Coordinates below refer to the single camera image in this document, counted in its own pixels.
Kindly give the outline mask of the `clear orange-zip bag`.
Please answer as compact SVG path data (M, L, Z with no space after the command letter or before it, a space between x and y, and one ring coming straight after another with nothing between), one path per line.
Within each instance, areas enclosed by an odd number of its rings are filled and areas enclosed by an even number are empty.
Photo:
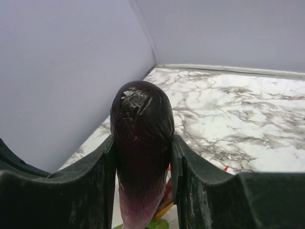
M173 206L172 179L170 178L165 187L164 196L154 214L154 218L162 217Z

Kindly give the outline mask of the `purple eggplant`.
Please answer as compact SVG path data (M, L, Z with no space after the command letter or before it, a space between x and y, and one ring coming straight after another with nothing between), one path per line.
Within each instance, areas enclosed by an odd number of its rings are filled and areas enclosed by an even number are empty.
M126 83L113 100L110 124L123 228L143 229L166 190L174 136L171 103L153 83Z

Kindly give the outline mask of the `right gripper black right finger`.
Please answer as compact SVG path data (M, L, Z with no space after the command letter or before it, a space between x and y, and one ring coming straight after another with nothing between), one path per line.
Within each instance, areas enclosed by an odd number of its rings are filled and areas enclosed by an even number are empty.
M302 229L304 173L232 175L172 140L173 199L182 229Z

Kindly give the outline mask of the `green leaf vegetable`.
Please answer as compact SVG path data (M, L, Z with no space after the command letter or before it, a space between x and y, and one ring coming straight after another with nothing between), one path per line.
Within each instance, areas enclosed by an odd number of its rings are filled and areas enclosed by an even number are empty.
M165 219L153 218L146 229L169 229L169 223Z

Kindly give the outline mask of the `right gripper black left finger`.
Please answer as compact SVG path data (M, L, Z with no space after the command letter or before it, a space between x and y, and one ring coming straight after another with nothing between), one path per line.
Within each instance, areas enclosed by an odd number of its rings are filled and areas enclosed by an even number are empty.
M3 229L109 229L115 189L112 137L53 174L26 164L0 145Z

